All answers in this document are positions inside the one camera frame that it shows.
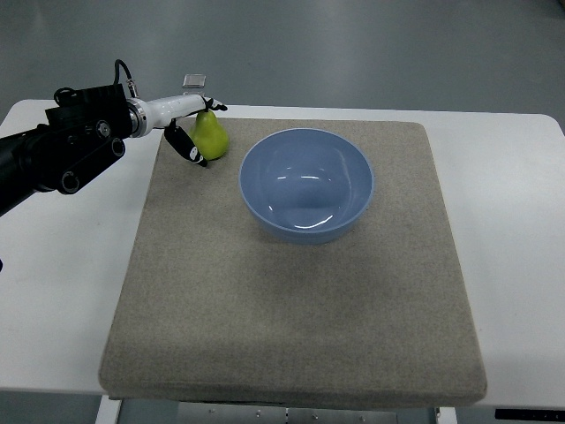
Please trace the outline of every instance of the bowl rim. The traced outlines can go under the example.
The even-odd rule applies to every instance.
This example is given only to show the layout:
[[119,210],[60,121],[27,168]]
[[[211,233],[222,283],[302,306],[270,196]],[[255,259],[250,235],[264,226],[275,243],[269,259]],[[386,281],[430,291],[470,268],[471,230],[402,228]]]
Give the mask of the bowl rim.
[[[367,200],[365,201],[365,204],[363,205],[363,207],[354,216],[352,216],[347,221],[339,223],[338,225],[326,227],[323,230],[316,230],[315,228],[311,229],[311,230],[296,230],[296,229],[293,229],[293,228],[283,227],[282,225],[279,225],[278,223],[273,223],[272,221],[269,221],[268,219],[263,217],[263,215],[261,215],[259,212],[257,212],[254,207],[251,206],[251,204],[249,203],[249,201],[245,197],[244,189],[241,185],[241,174],[242,174],[242,170],[244,168],[245,161],[247,160],[247,156],[249,154],[251,154],[251,152],[260,143],[262,143],[263,141],[267,140],[268,138],[273,137],[273,136],[275,136],[279,133],[290,133],[290,132],[294,132],[294,131],[304,131],[304,130],[319,132],[319,133],[327,133],[327,134],[333,135],[333,136],[337,137],[338,139],[341,139],[342,141],[346,142],[347,144],[352,146],[355,150],[357,150],[359,152],[359,154],[361,155],[361,157],[363,157],[363,159],[365,160],[365,163],[367,165],[367,168],[369,170],[369,173],[371,174],[371,191],[370,191],[370,193],[367,197]],[[245,205],[249,208],[249,210],[252,211],[254,216],[259,218],[263,223],[265,223],[265,224],[267,224],[271,227],[275,227],[276,229],[279,229],[279,230],[282,230],[282,231],[287,231],[287,232],[290,232],[290,233],[295,233],[295,234],[311,234],[311,235],[312,234],[320,234],[320,235],[327,234],[328,232],[342,229],[343,227],[346,227],[346,226],[350,225],[352,222],[359,219],[359,217],[367,210],[367,208],[371,204],[371,201],[373,200],[373,195],[374,195],[374,190],[375,190],[374,180],[375,180],[375,177],[374,177],[373,167],[371,166],[371,163],[369,162],[369,160],[367,159],[367,157],[365,156],[365,154],[363,153],[363,151],[360,148],[358,148],[355,144],[353,144],[351,141],[347,140],[342,135],[336,134],[335,132],[322,130],[320,128],[308,128],[308,127],[287,128],[287,129],[284,129],[284,130],[281,130],[281,131],[273,132],[273,133],[269,134],[268,136],[263,137],[261,140],[257,141],[247,151],[247,153],[245,153],[244,159],[243,159],[243,161],[241,161],[241,165],[239,165],[239,173],[238,173],[238,176],[237,176],[237,182],[238,182],[238,185],[239,185],[239,192],[241,193],[241,197],[243,198]]]

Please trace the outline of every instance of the gray floor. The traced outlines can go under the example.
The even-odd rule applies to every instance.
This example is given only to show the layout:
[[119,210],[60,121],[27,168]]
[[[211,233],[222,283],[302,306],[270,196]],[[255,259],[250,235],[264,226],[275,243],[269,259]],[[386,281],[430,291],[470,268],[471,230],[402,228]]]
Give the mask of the gray floor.
[[[227,104],[541,113],[565,129],[557,0],[3,0],[0,120],[22,99],[110,84],[116,58],[145,100],[205,73]],[[94,422],[96,399],[78,399],[0,393],[0,423]]]

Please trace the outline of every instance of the green pear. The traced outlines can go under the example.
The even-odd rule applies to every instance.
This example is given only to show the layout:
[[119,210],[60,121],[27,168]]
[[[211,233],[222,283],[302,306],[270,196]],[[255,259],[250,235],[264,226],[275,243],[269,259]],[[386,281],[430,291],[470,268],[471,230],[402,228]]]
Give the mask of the green pear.
[[188,130],[188,135],[208,161],[225,154],[230,144],[228,133],[220,125],[212,110],[198,112],[194,125]]

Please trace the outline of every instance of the gray felt mat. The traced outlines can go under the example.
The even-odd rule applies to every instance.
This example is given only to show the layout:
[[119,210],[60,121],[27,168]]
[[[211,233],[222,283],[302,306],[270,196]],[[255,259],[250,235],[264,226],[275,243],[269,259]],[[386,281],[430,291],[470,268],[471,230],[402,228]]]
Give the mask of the gray felt mat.
[[[161,144],[102,387],[117,398],[342,409],[481,399],[485,371],[424,128],[222,124],[230,150],[207,169]],[[373,166],[372,204],[326,245],[267,235],[239,194],[247,150],[291,127],[339,133]]]

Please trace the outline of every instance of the blue bowl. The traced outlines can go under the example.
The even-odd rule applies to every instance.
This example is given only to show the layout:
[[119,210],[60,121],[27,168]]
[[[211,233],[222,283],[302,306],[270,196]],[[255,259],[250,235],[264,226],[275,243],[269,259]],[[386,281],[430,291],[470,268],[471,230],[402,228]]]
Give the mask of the blue bowl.
[[371,202],[374,176],[363,153],[331,132],[276,132],[247,152],[239,170],[245,204],[274,236],[304,245],[344,234]]

